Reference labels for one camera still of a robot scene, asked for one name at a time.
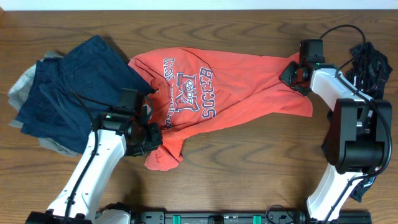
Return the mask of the red printed t-shirt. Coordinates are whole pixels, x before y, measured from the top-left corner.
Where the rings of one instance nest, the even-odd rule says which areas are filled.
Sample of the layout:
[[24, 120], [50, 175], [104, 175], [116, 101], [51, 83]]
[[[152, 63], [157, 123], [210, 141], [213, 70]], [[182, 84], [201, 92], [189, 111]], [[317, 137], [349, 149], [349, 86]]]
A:
[[129, 61], [154, 90], [153, 122], [162, 145], [145, 165], [167, 171], [183, 161], [184, 140], [200, 133], [282, 113], [310, 117], [311, 101], [281, 82], [280, 75], [299, 56], [287, 58], [186, 47], [156, 49]]

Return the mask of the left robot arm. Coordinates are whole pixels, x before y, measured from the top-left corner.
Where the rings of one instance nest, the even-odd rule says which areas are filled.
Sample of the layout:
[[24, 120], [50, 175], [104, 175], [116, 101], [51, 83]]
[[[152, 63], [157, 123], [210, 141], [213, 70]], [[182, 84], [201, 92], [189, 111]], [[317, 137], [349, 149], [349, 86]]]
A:
[[162, 145], [152, 103], [137, 90], [121, 90], [116, 105], [91, 117], [91, 133], [69, 181], [45, 212], [31, 212], [27, 224], [137, 223], [121, 203], [98, 211], [100, 199], [117, 163], [124, 156], [143, 156]]

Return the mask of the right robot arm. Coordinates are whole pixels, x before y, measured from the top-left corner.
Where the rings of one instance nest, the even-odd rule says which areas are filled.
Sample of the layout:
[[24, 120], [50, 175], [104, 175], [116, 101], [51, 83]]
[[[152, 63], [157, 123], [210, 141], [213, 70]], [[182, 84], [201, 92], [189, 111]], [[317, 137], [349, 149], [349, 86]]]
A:
[[328, 165], [307, 199], [306, 222], [336, 223], [356, 186], [388, 166], [392, 106], [362, 93], [332, 64], [290, 62], [280, 80], [303, 95], [315, 93], [333, 112], [322, 144]]

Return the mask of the black patterned garment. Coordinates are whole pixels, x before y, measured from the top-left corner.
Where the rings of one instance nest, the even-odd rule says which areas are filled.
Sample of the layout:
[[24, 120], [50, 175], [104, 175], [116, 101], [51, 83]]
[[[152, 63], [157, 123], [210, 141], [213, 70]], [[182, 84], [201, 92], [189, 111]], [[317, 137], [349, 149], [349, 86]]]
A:
[[384, 100], [384, 87], [392, 72], [387, 57], [372, 43], [350, 50], [359, 57], [346, 73], [348, 81], [369, 95], [368, 103], [338, 100], [328, 113], [330, 128], [322, 149], [339, 174], [359, 172], [365, 175], [350, 196], [360, 202], [375, 179], [373, 174], [384, 167], [391, 156], [392, 106]]

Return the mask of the navy blue folded shorts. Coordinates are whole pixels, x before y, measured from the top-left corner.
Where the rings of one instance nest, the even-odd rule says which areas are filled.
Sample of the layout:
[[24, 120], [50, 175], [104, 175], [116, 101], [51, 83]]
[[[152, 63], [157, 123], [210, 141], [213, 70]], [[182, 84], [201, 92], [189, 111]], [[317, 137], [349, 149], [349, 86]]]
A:
[[100, 36], [95, 35], [62, 58], [36, 63], [32, 87], [16, 119], [21, 132], [55, 141], [81, 154], [91, 118], [116, 105], [123, 88], [142, 95], [154, 89]]

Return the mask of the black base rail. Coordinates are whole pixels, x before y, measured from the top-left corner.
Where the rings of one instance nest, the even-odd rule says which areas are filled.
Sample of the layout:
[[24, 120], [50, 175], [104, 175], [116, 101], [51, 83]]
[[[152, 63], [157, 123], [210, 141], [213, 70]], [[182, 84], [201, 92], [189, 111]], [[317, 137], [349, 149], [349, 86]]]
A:
[[304, 210], [273, 205], [264, 212], [168, 212], [131, 210], [123, 203], [109, 204], [96, 214], [95, 223], [125, 224], [319, 224]]

